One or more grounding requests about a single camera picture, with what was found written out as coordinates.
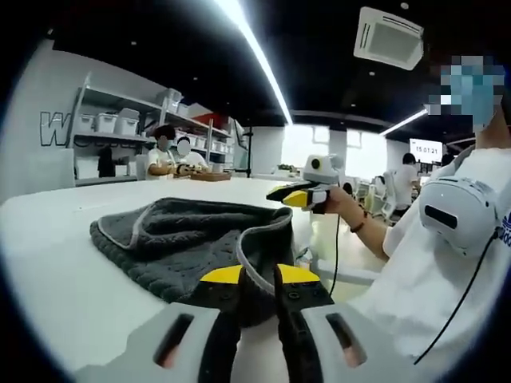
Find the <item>person's right hand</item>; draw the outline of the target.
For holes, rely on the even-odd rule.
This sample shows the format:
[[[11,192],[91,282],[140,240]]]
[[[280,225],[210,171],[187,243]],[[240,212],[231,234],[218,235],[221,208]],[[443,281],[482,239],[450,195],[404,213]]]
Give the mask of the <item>person's right hand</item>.
[[[330,188],[326,201],[325,212],[327,214],[340,215],[348,221],[360,215],[360,207],[355,200],[339,186]]]

